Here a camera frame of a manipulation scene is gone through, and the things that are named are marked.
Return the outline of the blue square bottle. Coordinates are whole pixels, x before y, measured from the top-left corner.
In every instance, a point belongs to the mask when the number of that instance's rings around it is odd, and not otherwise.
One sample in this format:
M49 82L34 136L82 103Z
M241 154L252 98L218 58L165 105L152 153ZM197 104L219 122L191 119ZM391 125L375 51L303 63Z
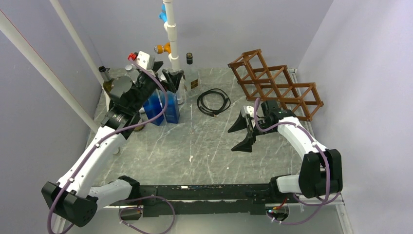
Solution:
M149 99L144 103L143 108L148 119L152 119L160 114L163 110L161 105L159 91L154 91Z

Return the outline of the blue Blue Dash bottle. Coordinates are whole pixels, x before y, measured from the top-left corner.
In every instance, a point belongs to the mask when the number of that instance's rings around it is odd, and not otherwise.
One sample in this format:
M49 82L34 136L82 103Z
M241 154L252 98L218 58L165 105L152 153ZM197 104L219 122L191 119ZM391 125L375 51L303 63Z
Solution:
M171 91L167 91L167 109L164 112L165 119L168 123L179 123L180 112L178 106L177 95Z

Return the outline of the green wine bottle silver foil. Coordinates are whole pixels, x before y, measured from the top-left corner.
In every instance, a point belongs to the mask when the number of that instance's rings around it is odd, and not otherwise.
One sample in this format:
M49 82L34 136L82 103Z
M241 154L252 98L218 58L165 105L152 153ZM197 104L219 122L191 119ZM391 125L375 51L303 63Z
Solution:
M112 82L113 82L113 78L109 74L109 70L110 68L107 68L105 66L100 66L98 68L98 71L101 73L103 81L104 81L102 84L102 87L107 95L109 95L112 90Z

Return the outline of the clear bottle white cap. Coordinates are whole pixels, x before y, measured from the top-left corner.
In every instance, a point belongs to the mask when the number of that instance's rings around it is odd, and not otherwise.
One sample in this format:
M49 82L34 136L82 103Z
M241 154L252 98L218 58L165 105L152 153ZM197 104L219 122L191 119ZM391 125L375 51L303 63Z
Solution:
M128 64L125 66L125 70L126 70L126 74L130 74L134 69L134 66L132 66L131 64Z

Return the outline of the brown bottle gold foil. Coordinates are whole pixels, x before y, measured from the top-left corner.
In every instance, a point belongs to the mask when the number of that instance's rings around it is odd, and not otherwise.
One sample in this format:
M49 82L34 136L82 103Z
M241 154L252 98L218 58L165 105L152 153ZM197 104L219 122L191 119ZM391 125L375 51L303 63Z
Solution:
M142 131L145 128L145 124L142 124L142 122L138 122L137 126L133 129L135 132Z

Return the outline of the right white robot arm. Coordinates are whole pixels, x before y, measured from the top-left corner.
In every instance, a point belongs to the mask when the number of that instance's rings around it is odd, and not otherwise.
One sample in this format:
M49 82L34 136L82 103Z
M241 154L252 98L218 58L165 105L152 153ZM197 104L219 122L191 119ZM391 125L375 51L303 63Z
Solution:
M301 158L297 175L281 175L271 178L267 189L269 198L281 202L287 194L320 198L342 191L341 154L336 149L319 143L301 125L298 117L289 109L281 109L276 101L261 103L263 116L257 116L254 106L244 106L228 132L246 130L243 141L235 145L233 152L252 152L257 136L279 133L296 150Z

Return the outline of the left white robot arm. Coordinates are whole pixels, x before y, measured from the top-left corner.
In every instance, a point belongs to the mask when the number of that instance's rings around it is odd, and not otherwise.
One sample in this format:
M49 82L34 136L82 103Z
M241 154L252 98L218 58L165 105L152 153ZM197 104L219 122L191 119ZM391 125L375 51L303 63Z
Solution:
M95 187L93 182L110 156L134 131L140 120L139 110L156 90L176 92L183 70L164 69L162 61L151 69L138 67L136 80L128 76L107 78L105 89L110 108L84 153L57 182L47 182L41 193L50 214L56 214L72 225L83 227L101 208L118 201L135 204L140 198L138 181L121 176L107 185Z

